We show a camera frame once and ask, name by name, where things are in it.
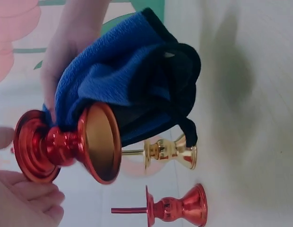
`hand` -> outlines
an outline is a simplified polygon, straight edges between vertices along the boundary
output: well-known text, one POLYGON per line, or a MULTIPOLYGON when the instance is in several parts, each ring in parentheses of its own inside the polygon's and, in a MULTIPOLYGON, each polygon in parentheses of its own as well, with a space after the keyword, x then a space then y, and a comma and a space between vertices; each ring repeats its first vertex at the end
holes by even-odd
MULTIPOLYGON (((13 129, 0 128, 0 149, 13 139, 13 129)), ((57 227, 64 194, 52 183, 27 181, 21 174, 0 170, 0 227, 57 227)))
POLYGON ((54 97, 65 68, 100 36, 110 0, 68 0, 55 35, 47 48, 41 68, 44 103, 53 122, 54 97))

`red candle holder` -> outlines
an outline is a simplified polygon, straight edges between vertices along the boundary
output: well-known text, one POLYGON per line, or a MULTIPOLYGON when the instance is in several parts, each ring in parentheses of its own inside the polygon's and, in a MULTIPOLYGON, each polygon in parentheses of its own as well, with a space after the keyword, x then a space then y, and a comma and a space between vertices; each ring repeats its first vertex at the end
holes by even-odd
POLYGON ((155 218, 172 222, 184 218, 191 224, 203 227, 207 223, 207 198, 201 184, 196 184, 184 197, 165 197, 154 203, 153 196, 146 186, 146 207, 112 208, 112 214, 147 214, 147 227, 155 223, 155 218))
POLYGON ((110 184, 121 165, 118 125, 104 103, 86 108, 72 132, 50 128, 42 111, 28 111, 17 123, 13 147, 20 169, 33 182, 52 182, 61 166, 77 160, 99 183, 110 184))

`gold candle holder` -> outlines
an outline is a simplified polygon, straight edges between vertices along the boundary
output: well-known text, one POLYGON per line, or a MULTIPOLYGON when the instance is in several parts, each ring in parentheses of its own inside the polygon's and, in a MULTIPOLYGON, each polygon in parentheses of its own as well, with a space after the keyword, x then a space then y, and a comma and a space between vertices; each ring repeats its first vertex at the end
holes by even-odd
POLYGON ((162 163, 176 160, 188 169, 195 169, 197 163, 197 147, 186 147, 185 135, 177 140, 160 139, 151 144, 150 139, 144 141, 144 149, 123 150, 123 156, 143 156, 145 170, 151 165, 151 160, 162 163))

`microfiber cloth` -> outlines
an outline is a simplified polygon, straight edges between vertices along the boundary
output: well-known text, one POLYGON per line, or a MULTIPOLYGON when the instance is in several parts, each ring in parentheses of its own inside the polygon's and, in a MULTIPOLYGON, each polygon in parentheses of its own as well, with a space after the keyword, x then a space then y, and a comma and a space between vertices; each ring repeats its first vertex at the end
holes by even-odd
POLYGON ((194 146, 196 127, 187 116, 200 70, 194 48, 179 43, 146 8, 97 39, 65 69, 55 95, 55 124, 63 131, 76 129, 84 108, 100 101, 113 110, 123 147, 175 125, 187 146, 194 146))

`candle holder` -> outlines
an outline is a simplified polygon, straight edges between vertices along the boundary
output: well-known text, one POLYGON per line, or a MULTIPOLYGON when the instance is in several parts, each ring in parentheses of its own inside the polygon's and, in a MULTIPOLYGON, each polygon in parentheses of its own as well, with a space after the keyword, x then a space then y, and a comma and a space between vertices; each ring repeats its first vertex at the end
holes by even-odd
POLYGON ((24 175, 40 183, 52 182, 62 166, 76 160, 101 184, 116 179, 123 155, 142 155, 146 170, 151 159, 175 159, 189 169, 194 169, 197 162, 197 148, 187 148, 184 135, 176 141, 162 139, 155 144, 146 140, 144 149, 122 151, 115 116, 107 104, 100 102, 83 111, 77 130, 72 132, 50 128, 42 111, 26 112, 17 123, 12 152, 24 175))
POLYGON ((203 186, 196 184, 181 199, 165 197, 154 203, 153 196, 146 186, 146 207, 112 208, 112 214, 147 214, 147 227, 155 223, 155 218, 164 222, 172 222, 184 218, 191 224, 203 227, 207 222, 207 198, 203 186))

